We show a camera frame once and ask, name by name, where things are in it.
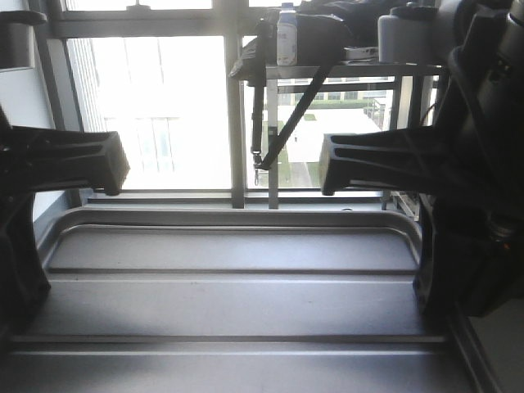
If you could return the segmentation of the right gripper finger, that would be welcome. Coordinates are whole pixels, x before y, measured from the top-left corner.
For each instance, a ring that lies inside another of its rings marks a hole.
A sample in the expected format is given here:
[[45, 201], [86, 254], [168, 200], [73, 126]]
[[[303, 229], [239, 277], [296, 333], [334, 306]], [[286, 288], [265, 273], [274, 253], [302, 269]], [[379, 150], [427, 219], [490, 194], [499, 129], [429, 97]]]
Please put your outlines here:
[[413, 289], [420, 310], [469, 315], [488, 312], [491, 240], [486, 215], [445, 198], [455, 189], [438, 168], [447, 155], [430, 127], [351, 134], [329, 133], [320, 153], [324, 195], [346, 187], [417, 195], [422, 244]]

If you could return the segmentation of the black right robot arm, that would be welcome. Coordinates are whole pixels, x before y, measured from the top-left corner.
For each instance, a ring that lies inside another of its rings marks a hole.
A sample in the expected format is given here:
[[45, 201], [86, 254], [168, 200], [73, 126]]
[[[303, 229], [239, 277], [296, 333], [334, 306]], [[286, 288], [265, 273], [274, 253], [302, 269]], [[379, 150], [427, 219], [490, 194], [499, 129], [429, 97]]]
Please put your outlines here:
[[420, 310], [483, 316], [523, 293], [523, 4], [467, 2], [457, 15], [470, 24], [433, 124], [327, 135], [320, 183], [325, 195], [416, 192]]

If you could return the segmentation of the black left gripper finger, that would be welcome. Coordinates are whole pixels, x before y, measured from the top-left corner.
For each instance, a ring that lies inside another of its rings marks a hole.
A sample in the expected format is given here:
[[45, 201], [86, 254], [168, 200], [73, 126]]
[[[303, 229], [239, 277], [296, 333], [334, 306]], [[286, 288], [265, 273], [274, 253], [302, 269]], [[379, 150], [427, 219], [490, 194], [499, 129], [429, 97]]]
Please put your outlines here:
[[23, 327], [50, 284], [38, 256], [34, 196], [71, 188], [120, 193], [130, 170], [116, 132], [13, 126], [1, 117], [1, 322]]

